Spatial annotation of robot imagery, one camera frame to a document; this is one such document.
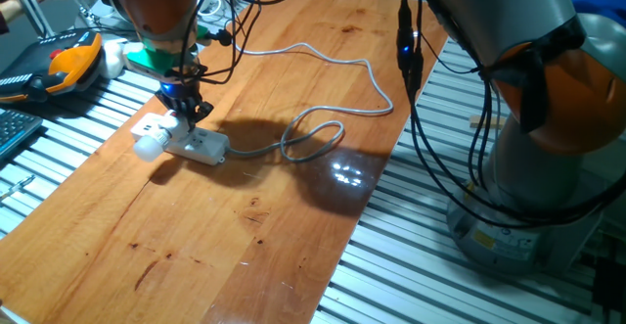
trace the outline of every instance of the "blue led light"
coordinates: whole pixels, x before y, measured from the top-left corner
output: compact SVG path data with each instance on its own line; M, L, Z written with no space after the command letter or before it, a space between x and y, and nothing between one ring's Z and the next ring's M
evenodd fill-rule
M161 88L163 89L164 92L167 92L167 93L170 93L173 87L174 86L172 84L165 84L165 83L161 84Z

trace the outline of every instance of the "power strip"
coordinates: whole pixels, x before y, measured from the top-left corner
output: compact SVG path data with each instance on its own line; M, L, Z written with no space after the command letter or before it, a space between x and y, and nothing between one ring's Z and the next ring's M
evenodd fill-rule
M169 115L150 113L137 122L130 130L137 141L134 147L137 156L145 162L153 162L166 151L212 166L225 161L224 155L230 148L227 136L197 127L187 132L181 125L172 127L172 122L176 121Z

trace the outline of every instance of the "wooden table surface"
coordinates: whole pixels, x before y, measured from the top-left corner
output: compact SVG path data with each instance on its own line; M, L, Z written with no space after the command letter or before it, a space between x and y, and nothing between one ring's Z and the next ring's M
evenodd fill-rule
M145 163L129 130L165 112L153 98L0 241L0 300L31 323L307 323L409 114L395 60L399 2L289 0L263 9L248 46L306 41L334 58L367 58L393 114L313 114L297 135L328 119L346 135L305 164L279 154L217 167L168 154ZM425 35L438 50L447 38L430 12ZM200 126L252 150L314 105L385 106L364 67L299 52L244 56L228 85L205 85L215 111ZM220 69L229 49L213 45L201 61ZM433 65L425 54L426 74Z

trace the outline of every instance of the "white cable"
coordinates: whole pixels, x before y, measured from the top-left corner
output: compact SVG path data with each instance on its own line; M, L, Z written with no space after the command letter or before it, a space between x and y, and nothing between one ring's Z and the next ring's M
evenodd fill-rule
M215 15L217 13L217 11L219 11L221 9L222 9L222 0L217 0L217 7L215 7L215 10L213 10L213 11L211 11L211 12L206 14L206 13L201 12L200 9L198 9L198 14L200 16L203 16L203 17L210 17L210 16Z
M311 45L309 45L307 43L297 43L297 44L291 45L290 47L287 47L285 49L273 50L273 51L248 51L248 50L245 50L244 54L246 54L246 55L255 55L255 56L276 55L276 54L282 54L282 53L288 52L289 50L291 50L293 48L296 48L296 47L300 47L300 46L304 46L304 47L308 48L309 50L311 50L313 53L315 53L320 58L324 59L327 62L333 63L333 64L355 65L355 64L359 64L359 63L364 63L367 66L367 68L368 68L368 72L370 73L370 79L372 80L372 84L374 84L374 88L382 96L382 98L387 102L388 108L381 109L381 110L360 110L360 109L349 109L349 108L341 108L341 107L333 107L333 106L315 106L315 107L312 107L312 108L309 108L309 109L303 111L300 115L298 115L296 118L294 118L290 122L290 124L285 129L285 132L283 133L283 136L281 137L281 141L280 142L274 143L274 144L272 144L270 146L267 146L267 147L265 147L263 149L255 150L253 152L240 152L240 151L237 151L237 150L231 148L229 150L230 153L238 155L238 156L242 156L242 157L257 157L257 156L261 156L261 155L267 154L267 153L273 151L274 149L280 148L281 149L281 154L289 162L296 162L296 163L298 163L298 162L310 162L310 161L313 161L313 160L321 157L327 151L332 149L333 145L335 144L335 142L339 138L341 138L343 136L343 134L345 133L345 128L343 126L343 123L341 123L340 121L332 120L332 121L328 121L328 122L320 124L319 126L313 128L313 130L311 130L309 133L307 133L306 135L304 135L302 137L289 139L289 137L291 136L291 131L293 130L293 127L301 119L305 118L309 114L314 113L316 111L321 111L322 110L322 111L332 111L332 112L337 112L337 113L344 113L344 114L350 114L350 115L359 115L359 116L382 116L382 115L387 115L387 114L390 114L390 113L393 112L393 103L391 102L391 99L389 99L389 97L382 91L382 89L380 89L379 85L376 82L376 79L374 78L374 71L372 70L372 65L366 59L347 60L347 61L346 60L331 59L331 58L329 58L328 56L325 56L324 54L322 54L321 52L319 52L318 50L316 50L314 47L312 47ZM242 49L239 47L239 45L237 46L237 50L242 52ZM324 147L322 147L317 152L315 152L312 155L310 155L308 157L305 157L305 158L292 158L292 157L290 157L287 154L287 152L285 150L285 147L293 145L293 144L296 144L296 143L299 143L299 142L302 142L304 140L307 140L307 139L311 138L318 131L320 131L320 130L326 128L326 127L330 127L330 126L338 127L338 131L333 136L333 138L331 138L331 140L329 140L329 142L326 143L324 145Z

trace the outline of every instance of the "green object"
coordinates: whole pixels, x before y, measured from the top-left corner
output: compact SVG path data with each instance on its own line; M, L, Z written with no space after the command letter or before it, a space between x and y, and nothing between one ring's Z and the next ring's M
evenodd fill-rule
M129 53L128 61L165 76L170 69L174 68L176 57L177 55L144 49L139 52Z
M198 24L198 39L204 39L207 34L208 28L206 26Z

